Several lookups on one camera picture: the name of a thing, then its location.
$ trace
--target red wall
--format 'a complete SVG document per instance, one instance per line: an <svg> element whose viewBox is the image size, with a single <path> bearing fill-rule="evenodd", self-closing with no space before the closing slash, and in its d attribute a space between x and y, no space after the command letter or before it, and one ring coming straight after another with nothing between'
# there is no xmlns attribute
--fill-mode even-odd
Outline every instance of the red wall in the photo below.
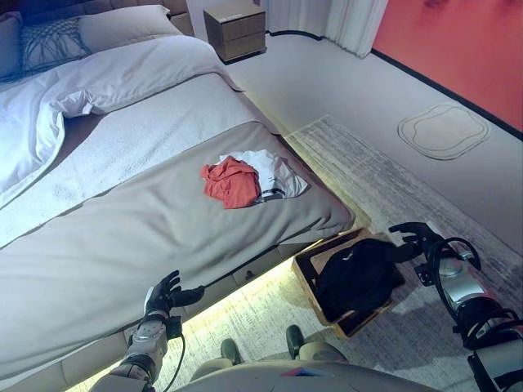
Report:
<svg viewBox="0 0 523 392"><path fill-rule="evenodd" d="M373 47L523 131L523 0L389 0Z"/></svg>

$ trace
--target orange shirt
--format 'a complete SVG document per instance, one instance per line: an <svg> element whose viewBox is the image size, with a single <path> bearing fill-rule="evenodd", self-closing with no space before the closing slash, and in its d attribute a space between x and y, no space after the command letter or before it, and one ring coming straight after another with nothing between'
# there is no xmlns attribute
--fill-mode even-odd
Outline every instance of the orange shirt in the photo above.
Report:
<svg viewBox="0 0 523 392"><path fill-rule="evenodd" d="M218 165L205 165L199 174L205 179L203 193L221 200L225 209L248 207L261 192L256 170L231 156Z"/></svg>

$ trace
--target pillow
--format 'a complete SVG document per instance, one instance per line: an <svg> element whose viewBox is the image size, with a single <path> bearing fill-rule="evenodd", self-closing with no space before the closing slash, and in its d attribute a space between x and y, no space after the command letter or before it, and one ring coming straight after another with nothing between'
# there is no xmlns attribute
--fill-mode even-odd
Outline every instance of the pillow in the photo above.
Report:
<svg viewBox="0 0 523 392"><path fill-rule="evenodd" d="M20 71L22 24L22 15L19 12L0 15L0 80L12 78Z"/></svg>
<svg viewBox="0 0 523 392"><path fill-rule="evenodd" d="M82 40L93 52L165 35L181 34L160 5L124 7L80 17Z"/></svg>
<svg viewBox="0 0 523 392"><path fill-rule="evenodd" d="M80 38L79 18L53 20L22 29L24 74L42 72L91 54Z"/></svg>

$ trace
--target white curtain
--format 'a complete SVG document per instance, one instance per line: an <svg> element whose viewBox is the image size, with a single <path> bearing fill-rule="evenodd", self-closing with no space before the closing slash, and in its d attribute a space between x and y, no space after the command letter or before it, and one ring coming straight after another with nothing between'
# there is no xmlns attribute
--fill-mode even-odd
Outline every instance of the white curtain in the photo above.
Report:
<svg viewBox="0 0 523 392"><path fill-rule="evenodd" d="M388 0L332 0L325 37L363 58L370 53Z"/></svg>
<svg viewBox="0 0 523 392"><path fill-rule="evenodd" d="M388 0L261 0L266 28L325 36L360 58L370 53Z"/></svg>
<svg viewBox="0 0 523 392"><path fill-rule="evenodd" d="M266 28L271 33L295 30L323 37L329 17L329 0L261 0Z"/></svg>

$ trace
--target wooden box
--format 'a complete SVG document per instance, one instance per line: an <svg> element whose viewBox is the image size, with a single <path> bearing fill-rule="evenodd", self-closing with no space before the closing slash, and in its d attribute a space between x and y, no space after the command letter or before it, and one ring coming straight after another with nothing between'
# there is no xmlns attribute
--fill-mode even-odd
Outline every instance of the wooden box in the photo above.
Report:
<svg viewBox="0 0 523 392"><path fill-rule="evenodd" d="M208 42L224 62L265 50L265 11L254 3L224 2L203 10Z"/></svg>
<svg viewBox="0 0 523 392"><path fill-rule="evenodd" d="M384 234L374 235L370 233L368 229L360 228L353 230L350 233L341 234L335 238L324 241L313 248L298 253L294 257L293 271L297 275L300 284L305 290L312 309L318 316L318 320L323 325L333 326L334 331L340 337L353 336L368 322L386 310L392 303L392 301L389 299L389 301L382 307L367 312L350 310L339 319L333 322L329 322L324 316L320 303L316 300L314 292L317 287L316 285L318 283L318 277L320 272L329 261L330 256L338 251L341 251L342 249L351 247L355 243L365 238L376 238L385 241L388 240L387 236ZM396 287L405 283L403 276L401 276L400 271L398 271L396 267L394 267L394 275L396 280Z"/></svg>

